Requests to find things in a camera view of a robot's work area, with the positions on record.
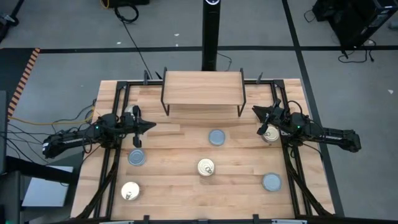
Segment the orange striped tape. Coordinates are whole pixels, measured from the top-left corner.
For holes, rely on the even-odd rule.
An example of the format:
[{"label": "orange striped tape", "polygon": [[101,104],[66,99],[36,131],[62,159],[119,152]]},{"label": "orange striped tape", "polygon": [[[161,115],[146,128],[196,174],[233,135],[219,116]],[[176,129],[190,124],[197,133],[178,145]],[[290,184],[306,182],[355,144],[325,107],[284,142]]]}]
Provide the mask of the orange striped tape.
[{"label": "orange striped tape", "polygon": [[24,91],[24,88],[29,79],[33,66],[36,63],[37,57],[39,56],[39,52],[40,49],[34,49],[32,54],[30,55],[30,59],[26,65],[24,73],[22,74],[18,86],[14,92],[14,95],[11,98],[10,104],[8,105],[8,116],[12,116],[14,114],[15,109],[17,108],[18,101],[21,98],[22,91]]}]

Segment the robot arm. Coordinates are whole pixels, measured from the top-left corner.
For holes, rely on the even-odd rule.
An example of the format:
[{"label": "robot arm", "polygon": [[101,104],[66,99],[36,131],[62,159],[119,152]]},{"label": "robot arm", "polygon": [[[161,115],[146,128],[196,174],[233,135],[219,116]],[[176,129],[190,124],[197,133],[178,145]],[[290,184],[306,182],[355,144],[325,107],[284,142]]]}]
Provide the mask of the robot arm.
[{"label": "robot arm", "polygon": [[133,145],[141,147],[139,135],[144,134],[156,123],[141,119],[141,110],[134,106],[132,113],[123,113],[120,119],[115,114],[106,114],[90,125],[87,129],[65,134],[50,135],[43,142],[45,158],[54,158],[67,149],[100,143],[102,147],[115,147],[118,139],[134,133]]},{"label": "robot arm", "polygon": [[302,146],[304,141],[312,141],[336,145],[350,152],[361,149],[361,142],[355,131],[323,128],[302,113],[289,114],[289,109],[280,108],[279,104],[280,100],[277,99],[270,107],[253,106],[253,111],[263,123],[257,134],[265,134],[268,124],[272,124],[283,135],[287,135],[289,143],[294,146]]}]

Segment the yellow cable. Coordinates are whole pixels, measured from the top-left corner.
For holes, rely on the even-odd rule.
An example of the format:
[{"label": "yellow cable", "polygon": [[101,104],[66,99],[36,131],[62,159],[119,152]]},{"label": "yellow cable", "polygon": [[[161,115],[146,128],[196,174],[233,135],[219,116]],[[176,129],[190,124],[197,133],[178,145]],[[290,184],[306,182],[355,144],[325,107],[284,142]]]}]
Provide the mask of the yellow cable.
[{"label": "yellow cable", "polygon": [[104,7],[105,9],[109,9],[109,0],[107,6],[104,5],[104,2],[102,0],[99,0],[99,2],[101,3],[102,7]]},{"label": "yellow cable", "polygon": [[8,119],[13,119],[16,121],[20,121],[22,123],[26,123],[26,124],[31,124],[31,125],[38,125],[38,126],[45,126],[45,125],[53,125],[53,124],[83,124],[91,119],[93,119],[94,116],[94,112],[91,113],[91,115],[84,119],[83,121],[71,121],[71,122],[52,122],[52,123],[36,123],[36,122],[30,122],[30,121],[25,121],[23,119],[19,119],[19,118],[14,118],[12,116],[8,116]]}]

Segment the wooden shelf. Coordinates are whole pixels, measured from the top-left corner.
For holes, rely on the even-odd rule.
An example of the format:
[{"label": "wooden shelf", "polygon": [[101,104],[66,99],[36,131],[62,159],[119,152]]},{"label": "wooden shelf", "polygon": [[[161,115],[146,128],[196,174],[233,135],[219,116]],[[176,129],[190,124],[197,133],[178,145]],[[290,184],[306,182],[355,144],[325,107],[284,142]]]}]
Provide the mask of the wooden shelf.
[{"label": "wooden shelf", "polygon": [[165,70],[161,102],[167,115],[170,105],[231,105],[238,106],[240,116],[246,104],[243,70],[240,72]]}]

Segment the blue can lid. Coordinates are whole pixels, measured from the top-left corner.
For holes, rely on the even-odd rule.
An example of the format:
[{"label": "blue can lid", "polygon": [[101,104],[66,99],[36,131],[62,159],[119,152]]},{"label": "blue can lid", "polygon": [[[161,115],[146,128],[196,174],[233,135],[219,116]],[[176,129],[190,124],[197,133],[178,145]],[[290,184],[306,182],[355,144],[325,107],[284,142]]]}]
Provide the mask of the blue can lid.
[{"label": "blue can lid", "polygon": [[135,149],[129,154],[129,163],[133,166],[141,166],[145,163],[145,154],[142,149]]},{"label": "blue can lid", "polygon": [[211,130],[209,133],[209,142],[214,146],[221,146],[225,142],[225,133],[219,129]]},{"label": "blue can lid", "polygon": [[278,174],[268,173],[262,179],[262,186],[271,192],[278,191],[282,187],[282,179]]}]

